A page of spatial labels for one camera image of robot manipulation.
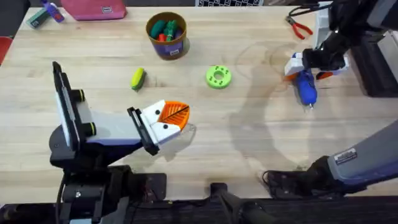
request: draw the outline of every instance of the pliers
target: pliers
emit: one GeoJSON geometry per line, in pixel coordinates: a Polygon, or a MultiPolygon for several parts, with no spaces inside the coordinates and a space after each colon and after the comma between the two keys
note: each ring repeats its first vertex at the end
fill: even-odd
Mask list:
{"type": "Polygon", "coordinates": [[[296,22],[292,17],[290,17],[290,16],[287,16],[286,18],[285,18],[285,20],[293,27],[293,31],[294,31],[294,34],[298,37],[298,38],[300,38],[300,39],[305,39],[305,37],[298,31],[298,29],[297,28],[301,28],[301,29],[303,29],[304,31],[306,31],[307,33],[309,33],[310,35],[312,35],[313,34],[313,32],[312,32],[312,30],[310,29],[310,28],[308,28],[307,26],[305,26],[305,25],[303,25],[303,24],[299,24],[298,22],[296,22]]]}

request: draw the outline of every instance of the red marker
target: red marker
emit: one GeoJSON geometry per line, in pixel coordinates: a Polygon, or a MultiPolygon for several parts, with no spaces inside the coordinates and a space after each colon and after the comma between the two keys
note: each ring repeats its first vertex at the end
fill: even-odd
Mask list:
{"type": "Polygon", "coordinates": [[[166,41],[166,35],[159,34],[157,40],[160,41],[160,42],[165,42],[166,41]]]}

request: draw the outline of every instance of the green spool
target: green spool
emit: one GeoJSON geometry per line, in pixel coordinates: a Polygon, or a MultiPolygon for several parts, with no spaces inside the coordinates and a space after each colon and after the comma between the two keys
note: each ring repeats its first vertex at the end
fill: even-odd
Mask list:
{"type": "Polygon", "coordinates": [[[232,80],[231,71],[222,65],[215,65],[206,72],[207,84],[215,89],[226,88],[232,80]]]}

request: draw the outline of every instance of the pen holder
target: pen holder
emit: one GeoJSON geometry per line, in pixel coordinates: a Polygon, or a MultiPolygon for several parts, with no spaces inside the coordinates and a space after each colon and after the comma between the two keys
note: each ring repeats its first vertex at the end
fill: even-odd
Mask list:
{"type": "Polygon", "coordinates": [[[184,50],[187,50],[185,47],[187,40],[187,24],[182,16],[174,13],[174,12],[161,12],[152,16],[147,22],[146,31],[149,40],[152,42],[152,45],[155,48],[156,53],[164,60],[173,60],[178,59],[185,54],[184,50]],[[155,23],[159,20],[163,20],[165,22],[176,20],[178,28],[182,30],[182,35],[177,37],[176,39],[168,42],[161,42],[153,39],[150,36],[150,31],[155,23]]]}

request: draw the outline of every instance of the orange fin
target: orange fin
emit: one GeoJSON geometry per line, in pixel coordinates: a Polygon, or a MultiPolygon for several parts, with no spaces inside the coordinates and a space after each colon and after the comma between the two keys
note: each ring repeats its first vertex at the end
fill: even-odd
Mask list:
{"type": "Polygon", "coordinates": [[[189,105],[178,101],[166,101],[157,122],[175,124],[181,131],[187,125],[189,118],[189,105]]]}

